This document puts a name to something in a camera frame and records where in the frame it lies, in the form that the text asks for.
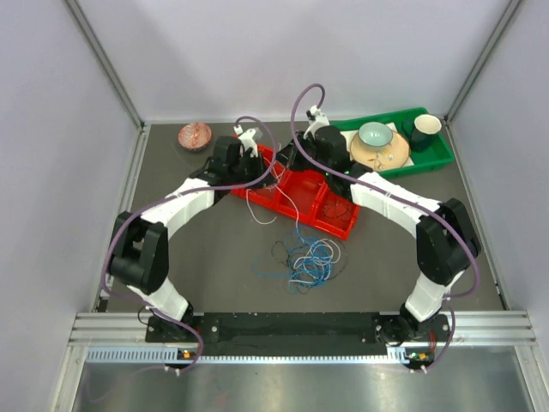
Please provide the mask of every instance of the wooden plate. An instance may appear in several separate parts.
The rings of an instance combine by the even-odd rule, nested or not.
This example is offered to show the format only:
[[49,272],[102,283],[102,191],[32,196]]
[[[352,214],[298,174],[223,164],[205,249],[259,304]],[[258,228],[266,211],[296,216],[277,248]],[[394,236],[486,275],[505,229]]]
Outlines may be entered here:
[[351,159],[376,172],[398,169],[404,166],[410,157],[410,145],[407,140],[396,131],[393,131],[393,140],[383,150],[378,152],[368,150],[357,133],[351,141]]

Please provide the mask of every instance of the red tray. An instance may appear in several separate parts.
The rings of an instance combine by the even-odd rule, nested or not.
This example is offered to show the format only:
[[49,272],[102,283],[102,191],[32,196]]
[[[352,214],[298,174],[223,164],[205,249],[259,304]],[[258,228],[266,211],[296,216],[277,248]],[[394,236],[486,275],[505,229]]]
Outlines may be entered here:
[[[261,144],[257,145],[268,164],[273,150]],[[324,182],[324,176],[312,170],[292,172],[284,170],[279,163],[274,172],[284,172],[279,187],[295,202],[299,210],[299,221],[307,226],[316,227],[339,239],[346,240],[351,233],[360,207],[343,197],[335,195]],[[246,189],[232,191],[233,195],[246,199]],[[250,191],[251,202],[282,215],[296,218],[295,209],[290,201],[275,188]]]

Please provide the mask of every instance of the gray floor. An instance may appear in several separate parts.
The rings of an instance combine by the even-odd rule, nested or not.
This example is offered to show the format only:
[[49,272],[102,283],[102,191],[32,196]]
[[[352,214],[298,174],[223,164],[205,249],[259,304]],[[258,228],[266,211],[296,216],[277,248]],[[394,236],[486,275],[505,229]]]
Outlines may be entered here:
[[[269,124],[283,144],[289,141],[287,123]],[[203,153],[184,151],[177,141],[181,125],[152,127],[133,208],[151,203],[178,188],[184,179],[204,164],[211,147]],[[229,124],[213,124],[214,136],[232,134]],[[394,183],[424,197],[468,199],[456,164],[442,170],[407,176]],[[274,213],[254,208],[259,219]],[[293,230],[294,221],[279,216],[271,225],[254,222],[244,200],[227,196],[196,216],[170,242],[170,278],[199,312],[374,312],[395,311],[412,292],[419,269],[415,241],[402,228],[368,209],[362,209],[345,242],[347,266],[333,281],[308,294],[290,294],[286,280],[259,277],[252,263],[265,273],[280,273],[284,267],[271,256],[276,240]],[[484,253],[478,258],[482,282],[476,294],[453,301],[456,310],[500,310],[492,274]],[[453,292],[471,287],[468,270]],[[125,289],[116,284],[118,292]],[[133,312],[135,302],[112,299],[109,312]]]
[[87,364],[73,411],[534,410],[513,348],[452,348],[427,375],[396,365],[202,365],[180,378],[140,369]]

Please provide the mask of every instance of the black cup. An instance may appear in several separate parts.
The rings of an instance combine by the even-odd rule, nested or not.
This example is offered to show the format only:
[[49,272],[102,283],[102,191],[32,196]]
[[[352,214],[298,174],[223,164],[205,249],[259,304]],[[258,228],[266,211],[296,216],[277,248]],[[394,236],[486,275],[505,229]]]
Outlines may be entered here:
[[[406,125],[411,124],[412,129],[406,130]],[[437,133],[442,129],[442,124],[438,118],[430,114],[422,114],[413,121],[406,120],[402,122],[402,131],[410,143],[410,149],[414,152],[423,152],[429,146]]]

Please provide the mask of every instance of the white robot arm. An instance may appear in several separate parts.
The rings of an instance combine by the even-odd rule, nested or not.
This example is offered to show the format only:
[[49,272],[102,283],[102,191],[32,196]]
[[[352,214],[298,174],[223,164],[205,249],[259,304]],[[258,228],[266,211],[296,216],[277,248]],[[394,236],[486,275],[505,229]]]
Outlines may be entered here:
[[[420,269],[418,281],[401,307],[399,324],[392,324],[383,332],[386,333],[386,340],[392,342],[422,335],[430,319],[440,310],[444,296],[469,266],[469,261],[463,249],[439,222],[427,213],[393,197],[406,199],[443,217],[464,239],[473,256],[477,257],[480,243],[468,212],[456,199],[443,203],[418,196],[390,183],[369,167],[351,161],[345,137],[335,126],[330,125],[316,106],[307,112],[307,118],[309,127],[304,133],[299,133],[297,138],[310,157],[337,172],[376,186],[387,195],[331,174],[326,177],[330,189],[335,194],[359,206],[375,210],[396,222],[416,239]],[[298,151],[293,141],[280,151],[277,160],[294,171],[316,169]]]
[[[256,140],[261,137],[257,128],[239,136],[219,137],[213,155],[204,167],[192,173],[184,183],[167,197],[178,196],[187,190],[250,182],[266,170]],[[254,188],[275,183],[268,175]],[[130,223],[112,254],[109,273],[126,284],[151,307],[177,320],[192,317],[192,305],[176,290],[167,277],[169,270],[168,240],[199,212],[219,202],[227,191],[198,191],[177,197],[144,212]],[[131,214],[123,212],[117,218],[116,233]]]

